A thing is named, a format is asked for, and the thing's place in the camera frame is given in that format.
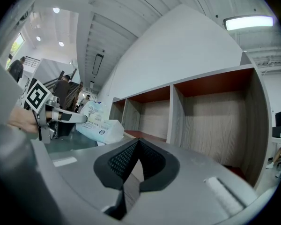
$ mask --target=tree outside window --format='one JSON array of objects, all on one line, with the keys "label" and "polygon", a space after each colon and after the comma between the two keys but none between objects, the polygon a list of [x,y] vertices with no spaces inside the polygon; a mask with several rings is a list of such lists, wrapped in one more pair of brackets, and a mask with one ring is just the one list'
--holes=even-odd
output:
[{"label": "tree outside window", "polygon": [[13,45],[11,46],[8,60],[6,61],[6,65],[8,65],[10,63],[10,61],[13,59],[13,56],[16,54],[16,52],[21,47],[23,42],[24,42],[24,39],[23,39],[22,35],[19,33],[18,37],[16,38]]}]

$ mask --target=wooden shelf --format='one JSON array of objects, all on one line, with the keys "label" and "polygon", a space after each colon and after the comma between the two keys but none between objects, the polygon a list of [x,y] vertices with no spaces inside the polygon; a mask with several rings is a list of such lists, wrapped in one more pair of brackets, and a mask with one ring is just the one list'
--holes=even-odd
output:
[{"label": "wooden shelf", "polygon": [[183,79],[113,103],[134,137],[166,141],[239,168],[255,186],[266,162],[269,104],[253,65]]}]

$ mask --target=shoe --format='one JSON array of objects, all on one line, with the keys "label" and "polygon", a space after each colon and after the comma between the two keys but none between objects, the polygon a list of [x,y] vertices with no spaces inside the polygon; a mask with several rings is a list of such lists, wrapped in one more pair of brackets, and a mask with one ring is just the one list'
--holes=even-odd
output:
[{"label": "shoe", "polygon": [[276,178],[279,178],[279,177],[280,177],[280,175],[281,175],[281,170],[280,170],[280,171],[278,171],[278,173],[276,174]]},{"label": "shoe", "polygon": [[271,169],[274,167],[274,163],[271,162],[270,164],[266,165],[266,169]]}]

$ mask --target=white ceiling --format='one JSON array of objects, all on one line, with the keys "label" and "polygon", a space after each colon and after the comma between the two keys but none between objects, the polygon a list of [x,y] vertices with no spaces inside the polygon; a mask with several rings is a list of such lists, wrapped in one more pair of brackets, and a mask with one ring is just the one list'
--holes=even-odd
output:
[{"label": "white ceiling", "polygon": [[[42,21],[38,30],[44,40],[76,43],[84,85],[94,81],[95,85],[102,86],[133,42],[181,3],[205,14],[223,29],[223,19],[228,17],[273,15],[263,0],[36,0],[34,10],[39,14],[37,19]],[[64,10],[54,14],[52,7]],[[281,65],[278,23],[270,28],[242,29],[229,34],[258,66]],[[104,58],[95,76],[92,70],[97,53]]]}]

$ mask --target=ceiling light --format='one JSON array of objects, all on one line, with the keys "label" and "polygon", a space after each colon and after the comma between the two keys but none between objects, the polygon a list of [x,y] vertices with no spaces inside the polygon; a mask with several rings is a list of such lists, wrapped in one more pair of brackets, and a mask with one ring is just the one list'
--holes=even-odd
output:
[{"label": "ceiling light", "polygon": [[224,25],[228,31],[259,26],[272,27],[274,25],[274,19],[269,16],[231,17],[224,19]]},{"label": "ceiling light", "polygon": [[53,11],[54,11],[55,13],[59,13],[60,9],[57,8],[57,7],[55,7],[55,8],[53,8]]},{"label": "ceiling light", "polygon": [[96,55],[95,62],[94,62],[94,67],[93,67],[93,75],[97,75],[98,74],[98,71],[99,71],[102,59],[103,59],[102,55],[100,55],[100,54]]}]

